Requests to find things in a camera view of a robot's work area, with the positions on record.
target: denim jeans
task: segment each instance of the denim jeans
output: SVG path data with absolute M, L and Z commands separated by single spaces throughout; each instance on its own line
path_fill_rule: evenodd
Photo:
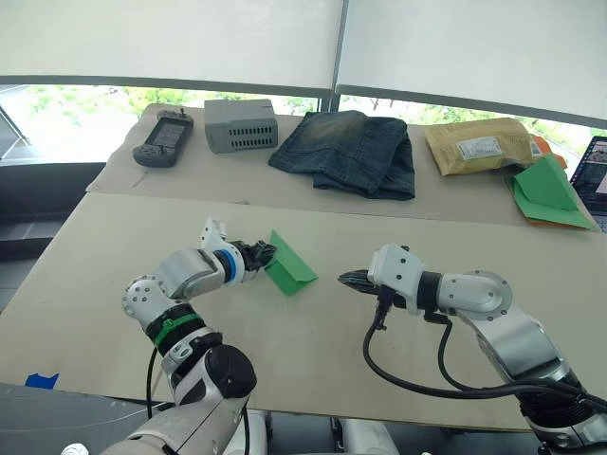
M 358 111 L 308 112 L 268 164 L 288 173 L 311 173 L 314 188 L 368 198 L 415 196 L 407 124 Z

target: laptop screen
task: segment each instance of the laptop screen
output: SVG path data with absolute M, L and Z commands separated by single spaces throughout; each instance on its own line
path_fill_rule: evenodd
M 593 137 L 571 185 L 590 213 L 607 215 L 607 137 Z

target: blue tape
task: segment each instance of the blue tape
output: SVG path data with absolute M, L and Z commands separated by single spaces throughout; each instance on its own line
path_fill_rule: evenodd
M 26 379 L 26 387 L 37 387 L 38 389 L 52 390 L 59 379 L 59 374 L 51 377 L 40 376 L 39 374 L 30 374 Z

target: ventilation grille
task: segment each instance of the ventilation grille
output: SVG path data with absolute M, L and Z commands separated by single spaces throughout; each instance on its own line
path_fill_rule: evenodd
M 260 126 L 257 128 L 235 128 L 228 130 L 230 136 L 271 135 L 271 126 Z
M 274 146 L 276 144 L 272 139 L 273 130 L 273 126 L 229 129 L 230 145 L 233 149 Z

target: roller shade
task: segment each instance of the roller shade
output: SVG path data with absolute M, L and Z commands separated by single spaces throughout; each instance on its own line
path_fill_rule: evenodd
M 607 2 L 350 0 L 337 91 L 605 127 Z
M 327 90 L 341 8 L 341 0 L 3 0 L 0 76 Z

